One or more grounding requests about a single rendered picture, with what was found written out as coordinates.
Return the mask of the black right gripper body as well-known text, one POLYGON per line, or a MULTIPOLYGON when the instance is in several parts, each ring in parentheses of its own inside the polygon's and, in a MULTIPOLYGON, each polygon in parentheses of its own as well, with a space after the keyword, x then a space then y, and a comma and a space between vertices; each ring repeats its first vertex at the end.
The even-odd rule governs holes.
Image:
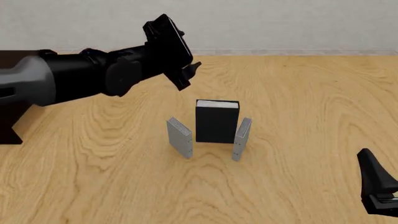
POLYGON ((398 189, 383 194, 361 190, 361 201, 368 214, 398 218, 398 189))

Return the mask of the dark brown wooden cabinet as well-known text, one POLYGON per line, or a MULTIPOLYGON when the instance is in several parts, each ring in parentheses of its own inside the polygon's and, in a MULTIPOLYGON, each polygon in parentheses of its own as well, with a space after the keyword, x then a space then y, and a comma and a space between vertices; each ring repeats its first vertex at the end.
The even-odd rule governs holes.
MULTIPOLYGON (((0 50, 0 71, 14 68, 23 58, 38 56, 37 50, 0 50)), ((0 145, 20 145, 23 143, 13 126, 32 106, 28 100, 16 99, 16 89, 1 83, 0 77, 0 145)))

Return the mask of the black flat plate on stalk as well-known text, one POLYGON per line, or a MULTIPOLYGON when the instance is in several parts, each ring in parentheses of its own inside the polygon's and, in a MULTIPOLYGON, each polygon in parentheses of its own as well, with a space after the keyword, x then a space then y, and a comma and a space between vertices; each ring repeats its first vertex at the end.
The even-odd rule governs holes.
POLYGON ((157 39, 168 61, 179 68, 189 65, 193 56, 173 20, 166 14, 162 14, 153 22, 157 39))

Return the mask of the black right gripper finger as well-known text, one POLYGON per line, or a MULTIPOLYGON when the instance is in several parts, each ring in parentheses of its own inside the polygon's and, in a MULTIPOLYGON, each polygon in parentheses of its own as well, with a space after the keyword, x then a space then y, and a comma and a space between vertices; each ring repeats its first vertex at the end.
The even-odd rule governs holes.
POLYGON ((394 194, 398 192, 398 180, 395 180, 378 162, 369 149, 357 154, 361 171, 362 194, 394 194))

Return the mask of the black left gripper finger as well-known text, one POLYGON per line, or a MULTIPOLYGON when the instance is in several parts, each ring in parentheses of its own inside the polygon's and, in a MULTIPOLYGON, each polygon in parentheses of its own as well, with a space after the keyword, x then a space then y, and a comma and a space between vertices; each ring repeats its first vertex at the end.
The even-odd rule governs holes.
POLYGON ((190 65, 187 65, 185 68, 182 69, 182 74, 183 77, 186 80, 190 80, 191 78, 193 78, 197 72, 197 69, 202 65, 201 62, 197 62, 197 63, 193 63, 190 65))

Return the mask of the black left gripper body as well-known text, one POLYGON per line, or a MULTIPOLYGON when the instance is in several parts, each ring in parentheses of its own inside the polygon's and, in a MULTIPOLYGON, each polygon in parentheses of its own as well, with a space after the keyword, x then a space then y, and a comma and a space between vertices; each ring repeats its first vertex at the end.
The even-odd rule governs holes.
POLYGON ((175 67, 168 61, 157 39, 153 23, 153 21, 146 22, 143 27, 147 37, 147 42, 144 44, 144 78, 151 78, 163 73, 181 91, 188 87, 190 82, 183 77, 183 68, 175 67))

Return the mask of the black book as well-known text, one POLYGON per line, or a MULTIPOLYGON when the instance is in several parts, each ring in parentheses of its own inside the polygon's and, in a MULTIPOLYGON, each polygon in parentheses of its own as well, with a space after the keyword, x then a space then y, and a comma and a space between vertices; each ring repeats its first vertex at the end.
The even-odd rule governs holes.
POLYGON ((195 107, 196 142, 234 143, 239 110, 238 101, 197 100, 195 107))

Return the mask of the grey book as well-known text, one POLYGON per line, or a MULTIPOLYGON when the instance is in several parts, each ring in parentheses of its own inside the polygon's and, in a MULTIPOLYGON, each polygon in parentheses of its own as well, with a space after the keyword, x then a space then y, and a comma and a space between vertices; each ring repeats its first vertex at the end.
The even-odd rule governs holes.
POLYGON ((166 123, 170 145, 184 158, 191 158, 193 156, 192 132, 174 117, 171 117, 166 123))
POLYGON ((234 145, 232 151, 232 160, 238 162, 242 156, 242 153, 246 147, 249 132, 251 129, 252 119, 245 117, 240 127, 238 128, 235 138, 234 138, 234 145))

